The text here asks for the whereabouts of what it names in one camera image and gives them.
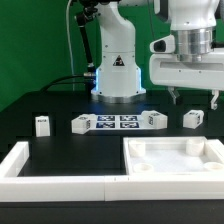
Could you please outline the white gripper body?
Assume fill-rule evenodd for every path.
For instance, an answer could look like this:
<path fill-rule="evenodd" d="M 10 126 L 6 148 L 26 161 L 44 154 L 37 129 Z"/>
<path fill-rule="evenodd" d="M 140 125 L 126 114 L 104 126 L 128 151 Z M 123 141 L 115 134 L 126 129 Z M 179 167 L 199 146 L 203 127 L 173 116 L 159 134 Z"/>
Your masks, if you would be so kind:
<path fill-rule="evenodd" d="M 209 53 L 200 62 L 180 62 L 172 54 L 154 54 L 149 62 L 155 85 L 224 91 L 224 53 Z"/>

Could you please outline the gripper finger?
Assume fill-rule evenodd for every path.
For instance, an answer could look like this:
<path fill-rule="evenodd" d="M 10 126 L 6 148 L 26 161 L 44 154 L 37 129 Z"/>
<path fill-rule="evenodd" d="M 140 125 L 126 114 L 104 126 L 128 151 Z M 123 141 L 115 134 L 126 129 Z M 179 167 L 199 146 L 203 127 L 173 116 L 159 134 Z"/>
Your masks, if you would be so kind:
<path fill-rule="evenodd" d="M 175 87 L 169 87 L 168 92 L 172 98 L 173 104 L 177 105 L 180 101 L 180 94 Z"/>
<path fill-rule="evenodd" d="M 217 100 L 219 98 L 219 90 L 212 90 L 211 109 L 216 110 L 218 107 Z"/>

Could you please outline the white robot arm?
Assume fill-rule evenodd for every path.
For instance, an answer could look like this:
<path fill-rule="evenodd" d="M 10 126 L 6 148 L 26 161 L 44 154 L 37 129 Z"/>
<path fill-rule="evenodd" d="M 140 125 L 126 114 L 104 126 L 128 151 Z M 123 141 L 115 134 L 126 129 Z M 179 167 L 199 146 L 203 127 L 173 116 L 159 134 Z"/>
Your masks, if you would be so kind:
<path fill-rule="evenodd" d="M 150 44 L 150 80 L 168 88 L 177 99 L 179 87 L 210 90 L 214 98 L 224 91 L 224 46 L 215 41 L 218 18 L 224 20 L 224 0 L 78 0 L 76 15 L 87 43 L 85 25 L 97 19 L 101 31 L 102 61 L 95 67 L 87 53 L 88 69 L 95 74 L 92 98 L 129 103 L 143 96 L 141 70 L 135 62 L 135 27 L 118 7 L 151 3 L 155 14 L 170 24 L 170 34 Z"/>

